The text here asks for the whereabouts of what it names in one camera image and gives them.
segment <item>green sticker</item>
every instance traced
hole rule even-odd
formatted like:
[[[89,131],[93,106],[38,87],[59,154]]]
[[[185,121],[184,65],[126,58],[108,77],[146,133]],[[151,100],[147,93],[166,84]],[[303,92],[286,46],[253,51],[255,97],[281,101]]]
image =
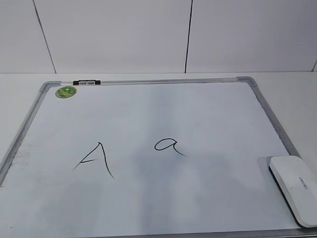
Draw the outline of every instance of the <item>green sticker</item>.
[[[77,93],[77,89],[72,86],[66,86],[58,89],[55,93],[55,95],[58,98],[70,98],[71,96],[74,96]]]

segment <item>white eraser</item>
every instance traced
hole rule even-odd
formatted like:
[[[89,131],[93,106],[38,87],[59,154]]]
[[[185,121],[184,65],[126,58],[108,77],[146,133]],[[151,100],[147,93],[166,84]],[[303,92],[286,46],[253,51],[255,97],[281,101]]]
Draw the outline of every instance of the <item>white eraser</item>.
[[[275,156],[269,167],[303,227],[317,227],[317,181],[304,161],[297,156]]]

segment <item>white wall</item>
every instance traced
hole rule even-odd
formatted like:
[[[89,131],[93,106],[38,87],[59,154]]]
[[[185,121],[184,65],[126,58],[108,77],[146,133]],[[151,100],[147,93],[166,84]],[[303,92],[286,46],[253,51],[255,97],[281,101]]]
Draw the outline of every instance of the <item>white wall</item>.
[[[185,71],[191,0],[35,3],[57,73]],[[316,26],[317,0],[193,0],[186,71],[312,71]],[[33,1],[0,0],[0,73],[32,72],[54,72]]]
[[[316,0],[194,0],[187,72],[311,71]]]
[[[184,72],[190,0],[36,0],[58,73]]]
[[[0,0],[0,73],[54,73],[32,0]]]

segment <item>white writing surface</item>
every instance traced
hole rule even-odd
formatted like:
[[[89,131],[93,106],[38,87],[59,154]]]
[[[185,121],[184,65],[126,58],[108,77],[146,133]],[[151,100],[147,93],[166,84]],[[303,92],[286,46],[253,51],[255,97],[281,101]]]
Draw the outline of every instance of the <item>white writing surface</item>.
[[[248,84],[76,88],[42,102],[0,188],[1,234],[297,228],[267,163],[288,153]]]

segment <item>table surface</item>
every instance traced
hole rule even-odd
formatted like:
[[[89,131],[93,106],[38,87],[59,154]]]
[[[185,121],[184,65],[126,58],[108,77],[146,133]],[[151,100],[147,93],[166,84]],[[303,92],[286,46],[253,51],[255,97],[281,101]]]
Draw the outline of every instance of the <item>table surface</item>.
[[[47,81],[151,80],[250,76],[317,175],[317,72],[173,74],[0,74],[0,161],[5,157],[41,85]]]

